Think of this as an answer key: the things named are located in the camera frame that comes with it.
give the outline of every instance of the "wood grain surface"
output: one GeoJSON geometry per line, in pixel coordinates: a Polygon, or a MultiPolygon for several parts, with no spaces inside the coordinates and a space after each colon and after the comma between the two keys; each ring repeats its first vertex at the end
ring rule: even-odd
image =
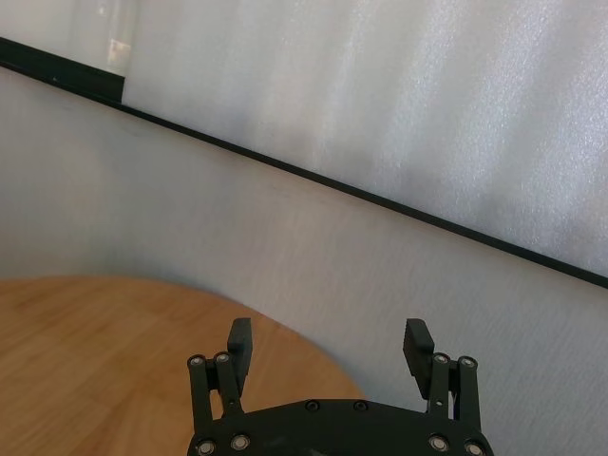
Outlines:
{"type": "Polygon", "coordinates": [[[192,435],[186,359],[225,350],[232,320],[242,316],[254,329],[246,411],[362,397],[312,343],[213,294],[123,277],[1,281],[2,453],[185,454],[192,435]]]}

